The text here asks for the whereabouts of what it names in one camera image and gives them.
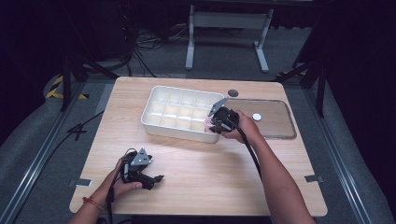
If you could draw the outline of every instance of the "red bracelet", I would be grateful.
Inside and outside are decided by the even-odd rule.
[[[95,205],[100,211],[106,211],[106,209],[103,207],[103,206],[101,206],[99,203],[97,203],[96,201],[94,201],[93,199],[92,199],[92,197],[89,197],[89,198],[86,198],[86,197],[83,197],[82,198],[82,201],[83,201],[83,203],[91,203],[91,204],[93,204],[93,205]]]

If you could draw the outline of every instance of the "dark background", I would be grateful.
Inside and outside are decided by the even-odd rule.
[[[396,29],[390,1],[335,1],[319,17],[314,9],[277,10],[274,27],[313,27],[298,59],[323,57],[333,95],[361,155],[395,216]],[[139,5],[137,25],[166,38],[187,22],[188,7]],[[125,27],[117,1],[0,1],[0,144],[45,102],[43,88],[59,73],[69,50],[93,61],[125,53]]]

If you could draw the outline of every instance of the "white plastic tray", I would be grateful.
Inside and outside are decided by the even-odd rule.
[[[216,143],[219,135],[205,132],[205,119],[213,104],[223,98],[214,92],[156,86],[141,121],[150,134]]]

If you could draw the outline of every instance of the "person's arm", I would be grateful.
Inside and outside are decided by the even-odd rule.
[[[91,199],[97,203],[97,205],[89,202],[84,203],[75,213],[75,215],[69,220],[69,224],[96,223],[96,220],[99,218],[101,213],[100,207],[106,208],[107,192],[110,188],[111,182],[113,181],[114,175],[119,169],[119,166],[120,160],[117,163],[116,168],[107,175],[101,186],[99,186],[99,188],[91,195]],[[114,185],[114,200],[116,201],[124,192],[141,188],[142,183],[140,182],[124,184],[122,180],[118,179]]]
[[[236,113],[239,114],[238,126],[246,134],[259,160],[265,198],[275,223],[315,223],[297,184],[268,146],[255,122],[241,111]],[[237,130],[222,135],[244,143]]]

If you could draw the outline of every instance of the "wooden table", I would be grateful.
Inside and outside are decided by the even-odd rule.
[[[77,212],[81,198],[90,196],[114,169],[128,148],[143,147],[152,155],[145,175],[164,175],[152,190],[138,189],[113,203],[117,214],[270,216],[262,183],[246,146],[219,138],[216,144],[150,135],[140,121],[154,86],[218,92],[227,96],[238,90],[239,98],[289,101],[281,84],[229,80],[120,77],[110,95],[105,114],[93,140],[81,178],[90,188],[77,187],[70,210]],[[318,182],[306,182],[314,171],[291,112],[297,137],[268,140],[299,186],[314,217],[327,214]]]

